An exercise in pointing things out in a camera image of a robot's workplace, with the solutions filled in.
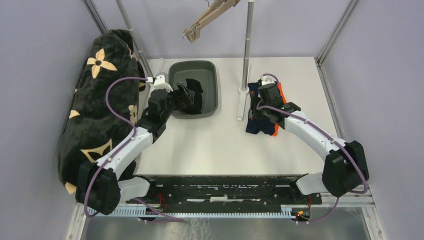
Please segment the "navy orange underwear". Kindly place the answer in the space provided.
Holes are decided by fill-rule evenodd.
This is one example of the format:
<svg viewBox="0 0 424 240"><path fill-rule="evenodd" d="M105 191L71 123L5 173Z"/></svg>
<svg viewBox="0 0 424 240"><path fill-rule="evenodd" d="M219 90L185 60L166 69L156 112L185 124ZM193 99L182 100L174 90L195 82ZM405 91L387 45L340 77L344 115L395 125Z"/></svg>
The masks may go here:
<svg viewBox="0 0 424 240"><path fill-rule="evenodd" d="M256 82L251 82L248 84L250 106L248 110L248 121L247 121L245 132L249 134L254 134L254 135L258 134L259 132L262 132L266 135L276 136L278 134L278 128L279 128L277 123L273 123L272 121L267 119L255 119L255 118L249 117L249 111L251 108L251 95L256 91L256 88L257 88L256 84L261 84L261 80L258 80ZM281 84L278 81L275 81L275 84L279 84L281 96L283 97L283 104L286 104L287 101L282 92Z"/></svg>

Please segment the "wooden clip hanger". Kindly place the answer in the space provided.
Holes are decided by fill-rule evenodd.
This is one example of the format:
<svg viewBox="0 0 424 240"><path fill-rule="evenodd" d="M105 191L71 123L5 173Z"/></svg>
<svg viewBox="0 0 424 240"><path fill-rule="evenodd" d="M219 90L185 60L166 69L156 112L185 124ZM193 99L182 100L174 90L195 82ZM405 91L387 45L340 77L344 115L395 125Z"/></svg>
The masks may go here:
<svg viewBox="0 0 424 240"><path fill-rule="evenodd" d="M220 17L223 13L231 7L235 7L240 0L214 0L213 3L208 2L208 8L201 14L201 16L189 27L184 28L182 37L188 39L190 43L194 43L201 36L201 30Z"/></svg>

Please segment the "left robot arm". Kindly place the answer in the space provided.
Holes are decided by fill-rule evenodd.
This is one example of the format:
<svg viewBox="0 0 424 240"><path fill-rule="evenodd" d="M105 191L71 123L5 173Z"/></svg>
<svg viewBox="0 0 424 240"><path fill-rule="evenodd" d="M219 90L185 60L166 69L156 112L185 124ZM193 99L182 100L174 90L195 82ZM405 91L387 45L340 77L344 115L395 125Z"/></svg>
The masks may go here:
<svg viewBox="0 0 424 240"><path fill-rule="evenodd" d="M202 87L182 83L171 91L153 90L147 108L128 136L105 156L80 166L75 198L83 204L87 217L93 216L89 210L109 215L119 204L138 197L147 204L156 200L158 191L147 178L120 178L135 158L162 135L173 112L202 108L202 93Z"/></svg>

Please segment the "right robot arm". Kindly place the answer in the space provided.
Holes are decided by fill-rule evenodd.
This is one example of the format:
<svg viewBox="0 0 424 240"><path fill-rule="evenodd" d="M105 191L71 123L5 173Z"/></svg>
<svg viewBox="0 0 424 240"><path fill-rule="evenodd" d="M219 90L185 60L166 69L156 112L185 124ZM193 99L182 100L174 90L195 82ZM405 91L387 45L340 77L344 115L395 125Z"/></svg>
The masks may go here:
<svg viewBox="0 0 424 240"><path fill-rule="evenodd" d="M356 140L347 142L315 124L293 102L284 102L277 83L260 81L255 117L266 119L290 132L308 145L323 160L321 172L307 173L289 189L289 198L301 204L313 193L327 192L334 197L368 191L369 171L363 146Z"/></svg>

